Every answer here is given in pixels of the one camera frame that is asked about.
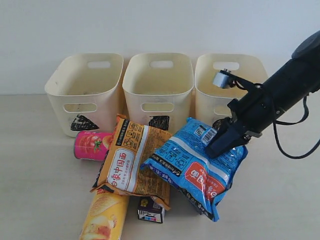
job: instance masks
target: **white table surface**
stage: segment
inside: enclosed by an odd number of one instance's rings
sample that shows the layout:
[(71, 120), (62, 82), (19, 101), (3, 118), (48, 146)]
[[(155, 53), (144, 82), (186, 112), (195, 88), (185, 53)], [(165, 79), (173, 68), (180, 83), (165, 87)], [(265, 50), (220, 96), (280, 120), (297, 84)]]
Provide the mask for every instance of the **white table surface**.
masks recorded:
[[(319, 100), (310, 97), (307, 123), (279, 128), (288, 152), (302, 154), (320, 137)], [(298, 104), (282, 120), (302, 114)], [(46, 95), (0, 96), (0, 116), (0, 239), (77, 240), (100, 163), (74, 158), (74, 139), (61, 131)], [(288, 159), (270, 127), (248, 150), (218, 206), (218, 222), (198, 215), (174, 190), (163, 224), (138, 220), (131, 197), (122, 240), (319, 239), (320, 150)]]

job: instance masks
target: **pringles can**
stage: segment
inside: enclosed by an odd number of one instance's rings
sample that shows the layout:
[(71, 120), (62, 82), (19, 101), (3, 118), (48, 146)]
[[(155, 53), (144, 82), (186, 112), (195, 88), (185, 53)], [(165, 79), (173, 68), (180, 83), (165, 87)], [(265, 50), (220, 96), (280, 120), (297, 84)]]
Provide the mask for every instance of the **pringles can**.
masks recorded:
[(104, 161), (112, 142), (112, 133), (80, 131), (74, 140), (77, 159)]

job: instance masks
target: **blue snack bag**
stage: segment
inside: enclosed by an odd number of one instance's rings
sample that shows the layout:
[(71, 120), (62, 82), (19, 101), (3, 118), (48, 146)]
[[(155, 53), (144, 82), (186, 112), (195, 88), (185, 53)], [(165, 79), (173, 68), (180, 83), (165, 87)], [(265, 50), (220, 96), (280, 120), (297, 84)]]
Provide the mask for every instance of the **blue snack bag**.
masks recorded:
[(218, 203), (231, 188), (233, 177), (248, 154), (245, 146), (210, 158), (205, 153), (217, 131), (192, 117), (142, 165), (182, 192), (198, 212), (219, 220)]

